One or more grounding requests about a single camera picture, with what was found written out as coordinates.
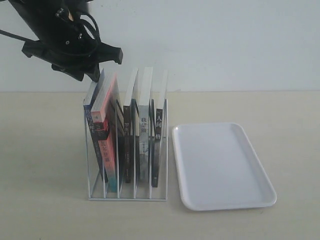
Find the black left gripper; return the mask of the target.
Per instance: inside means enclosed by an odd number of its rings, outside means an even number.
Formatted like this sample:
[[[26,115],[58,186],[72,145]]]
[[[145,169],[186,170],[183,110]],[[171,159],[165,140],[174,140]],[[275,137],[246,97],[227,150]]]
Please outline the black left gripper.
[[[100,79],[99,64],[122,64],[123,51],[101,40],[97,22],[87,0],[11,0],[10,5],[37,36],[22,38],[27,57],[51,64],[55,71],[82,82],[86,74],[93,82]]]

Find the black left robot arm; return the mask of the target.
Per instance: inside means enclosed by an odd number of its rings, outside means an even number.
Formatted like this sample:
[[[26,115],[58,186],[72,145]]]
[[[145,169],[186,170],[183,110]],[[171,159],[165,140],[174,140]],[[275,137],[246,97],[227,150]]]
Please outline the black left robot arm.
[[[21,51],[51,64],[54,71],[81,82],[88,76],[100,79],[99,64],[122,64],[123,51],[101,40],[97,22],[89,12],[87,0],[11,0],[37,40],[5,30],[1,34],[24,42]]]

